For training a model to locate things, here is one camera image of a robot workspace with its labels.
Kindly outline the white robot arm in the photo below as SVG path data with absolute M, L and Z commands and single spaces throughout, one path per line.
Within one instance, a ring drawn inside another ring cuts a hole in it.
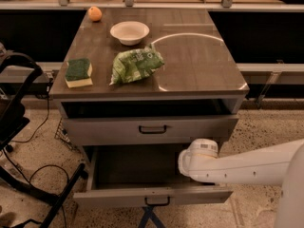
M 277 185 L 275 228 L 304 228 L 304 140 L 219 157 L 218 144 L 197 139 L 179 155 L 179 170 L 194 181 Z

